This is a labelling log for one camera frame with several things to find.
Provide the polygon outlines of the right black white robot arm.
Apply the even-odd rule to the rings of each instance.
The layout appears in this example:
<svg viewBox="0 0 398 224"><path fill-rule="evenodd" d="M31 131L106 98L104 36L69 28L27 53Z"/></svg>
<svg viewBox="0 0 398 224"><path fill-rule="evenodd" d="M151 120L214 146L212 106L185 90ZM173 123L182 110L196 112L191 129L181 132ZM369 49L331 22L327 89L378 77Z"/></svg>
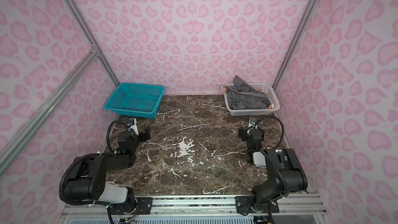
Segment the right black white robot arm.
<svg viewBox="0 0 398 224"><path fill-rule="evenodd" d="M255 127L240 128L238 137L247 144L247 161L267 172L265 182L254 186L249 196L235 197L239 214L277 213L279 199L307 189L307 177L293 149L262 148L263 131Z"/></svg>

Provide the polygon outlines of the grey terry towel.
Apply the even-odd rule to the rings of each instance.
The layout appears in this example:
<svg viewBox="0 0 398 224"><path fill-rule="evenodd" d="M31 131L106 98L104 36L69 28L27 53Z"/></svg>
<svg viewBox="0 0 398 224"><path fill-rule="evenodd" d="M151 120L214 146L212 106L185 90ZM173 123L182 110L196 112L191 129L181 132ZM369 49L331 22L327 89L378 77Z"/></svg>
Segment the grey terry towel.
<svg viewBox="0 0 398 224"><path fill-rule="evenodd" d="M262 110L266 109L261 102L264 93L255 90L239 76L233 78L232 86L223 86L227 96L228 107L232 110Z"/></svg>

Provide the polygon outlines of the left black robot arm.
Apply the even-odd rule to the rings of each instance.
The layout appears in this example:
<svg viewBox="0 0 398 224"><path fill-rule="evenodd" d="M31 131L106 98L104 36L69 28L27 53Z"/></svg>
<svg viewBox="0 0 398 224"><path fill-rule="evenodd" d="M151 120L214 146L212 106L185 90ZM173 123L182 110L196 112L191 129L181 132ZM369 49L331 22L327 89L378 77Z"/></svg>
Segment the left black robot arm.
<svg viewBox="0 0 398 224"><path fill-rule="evenodd" d="M109 184L106 177L108 172L131 168L140 143L150 139L148 128L138 135L124 131L118 136L116 153L92 153L77 157L61 178L61 201L75 206L102 205L110 214L136 211L138 203L133 190Z"/></svg>

